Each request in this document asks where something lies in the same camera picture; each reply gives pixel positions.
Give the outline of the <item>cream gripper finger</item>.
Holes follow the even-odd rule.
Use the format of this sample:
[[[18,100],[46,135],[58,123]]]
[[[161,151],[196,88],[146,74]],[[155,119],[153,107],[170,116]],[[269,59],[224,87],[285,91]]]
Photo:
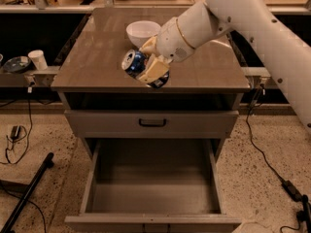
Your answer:
[[[169,64],[163,56],[151,55],[145,70],[137,77],[141,83],[152,83],[169,71]]]
[[[151,37],[148,41],[146,41],[143,46],[139,49],[142,53],[146,55],[157,55],[156,50],[156,36]]]

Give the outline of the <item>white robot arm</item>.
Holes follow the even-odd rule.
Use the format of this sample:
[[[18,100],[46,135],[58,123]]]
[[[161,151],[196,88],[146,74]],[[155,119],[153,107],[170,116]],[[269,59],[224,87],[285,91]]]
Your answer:
[[[311,126],[311,48],[270,13],[262,0],[199,1],[172,17],[140,51],[149,57],[139,76],[151,83],[203,44],[235,30],[250,44],[294,112]]]

